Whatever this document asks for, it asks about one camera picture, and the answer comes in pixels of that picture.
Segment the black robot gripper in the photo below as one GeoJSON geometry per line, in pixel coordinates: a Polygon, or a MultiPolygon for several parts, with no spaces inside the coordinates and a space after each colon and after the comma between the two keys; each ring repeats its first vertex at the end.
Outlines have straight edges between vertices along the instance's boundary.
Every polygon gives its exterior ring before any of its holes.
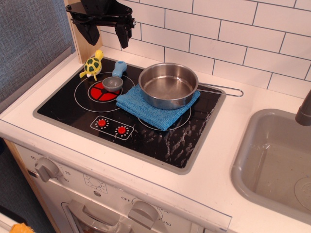
{"type": "Polygon", "coordinates": [[[72,21],[84,39],[95,46],[100,34],[97,26],[115,26],[115,32],[123,49],[128,47],[135,20],[133,10],[116,0],[81,0],[66,6],[72,21]]]}

